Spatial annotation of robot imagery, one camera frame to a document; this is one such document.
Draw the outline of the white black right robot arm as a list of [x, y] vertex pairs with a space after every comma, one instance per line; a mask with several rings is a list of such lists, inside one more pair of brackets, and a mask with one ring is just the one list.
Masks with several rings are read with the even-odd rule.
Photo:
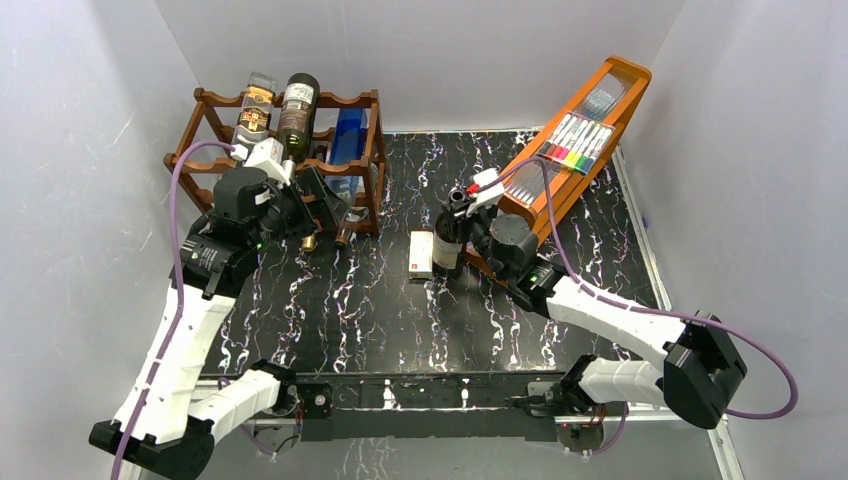
[[675, 320], [610, 293], [591, 296], [559, 260], [536, 252], [525, 219], [498, 214], [483, 193], [450, 191], [442, 232], [471, 243], [520, 308], [578, 326], [638, 355], [611, 361], [582, 356], [547, 402], [577, 414], [609, 402], [667, 407], [689, 424], [715, 428], [747, 374], [729, 334], [709, 319]]

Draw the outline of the dark labelled wine bottle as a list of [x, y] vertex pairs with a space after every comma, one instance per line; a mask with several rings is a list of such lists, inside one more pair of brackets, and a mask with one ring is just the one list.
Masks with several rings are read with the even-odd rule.
[[287, 158], [296, 163], [309, 153], [319, 95], [318, 80], [305, 72], [293, 74], [283, 92], [276, 139], [285, 147]]

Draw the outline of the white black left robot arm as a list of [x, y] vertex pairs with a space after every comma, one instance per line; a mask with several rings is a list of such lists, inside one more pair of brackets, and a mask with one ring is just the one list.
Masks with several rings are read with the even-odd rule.
[[194, 392], [260, 252], [335, 226], [347, 210], [312, 166], [294, 174], [238, 167], [220, 178], [214, 196], [213, 207], [177, 242], [162, 320], [132, 390], [88, 438], [117, 463], [168, 479], [197, 478], [216, 444], [254, 415], [303, 410], [307, 393], [295, 372], [268, 359], [203, 400]]

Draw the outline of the dark green wine bottle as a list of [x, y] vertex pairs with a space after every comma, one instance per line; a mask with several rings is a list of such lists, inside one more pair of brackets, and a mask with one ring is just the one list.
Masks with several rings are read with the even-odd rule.
[[461, 270], [460, 240], [457, 219], [447, 216], [447, 199], [434, 223], [434, 272], [447, 278], [456, 278]]

